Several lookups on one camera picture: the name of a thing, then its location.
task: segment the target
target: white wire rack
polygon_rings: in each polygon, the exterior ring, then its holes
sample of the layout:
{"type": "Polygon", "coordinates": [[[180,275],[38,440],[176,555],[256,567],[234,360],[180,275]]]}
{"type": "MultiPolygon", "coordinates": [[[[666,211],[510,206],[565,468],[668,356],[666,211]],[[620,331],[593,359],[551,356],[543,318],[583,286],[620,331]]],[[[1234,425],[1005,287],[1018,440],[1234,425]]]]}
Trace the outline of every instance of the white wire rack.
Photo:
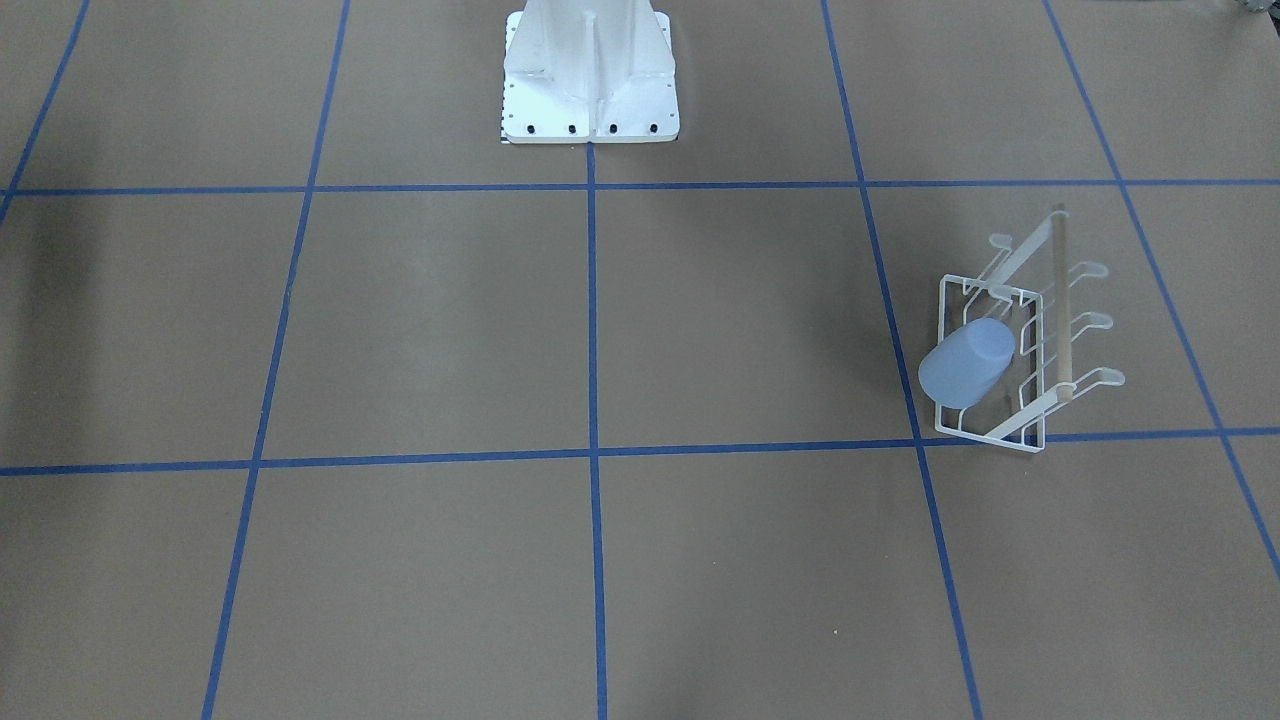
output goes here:
{"type": "Polygon", "coordinates": [[[1105,313],[1071,315],[1071,288],[1085,279],[1108,274],[1101,263],[1066,260],[1066,210],[1059,205],[1023,242],[1014,245],[1007,234],[991,236],[996,256],[977,278],[945,275],[938,284],[938,342],[956,328],[978,318],[997,318],[1009,323],[1018,337],[1018,354],[1006,380],[1009,387],[1002,411],[992,418],[974,419],[969,410],[934,410],[934,428],[950,436],[1039,452],[1044,450],[1044,419],[1098,386],[1123,386],[1124,373],[1097,366],[1074,374],[1071,345],[1089,331],[1111,329],[1105,313]],[[1009,284],[1038,250],[1052,240],[1053,281],[1041,291],[1009,284]]]}

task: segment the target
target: plastic cup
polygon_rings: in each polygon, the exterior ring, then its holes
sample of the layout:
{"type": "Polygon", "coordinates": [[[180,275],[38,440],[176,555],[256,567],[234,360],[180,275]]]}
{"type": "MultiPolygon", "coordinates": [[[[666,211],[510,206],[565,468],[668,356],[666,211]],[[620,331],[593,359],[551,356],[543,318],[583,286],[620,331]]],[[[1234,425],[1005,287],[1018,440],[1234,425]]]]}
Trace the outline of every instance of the plastic cup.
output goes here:
{"type": "Polygon", "coordinates": [[[943,407],[977,405],[1014,359],[1018,341],[1005,323],[980,318],[942,338],[920,363],[920,387],[943,407]]]}

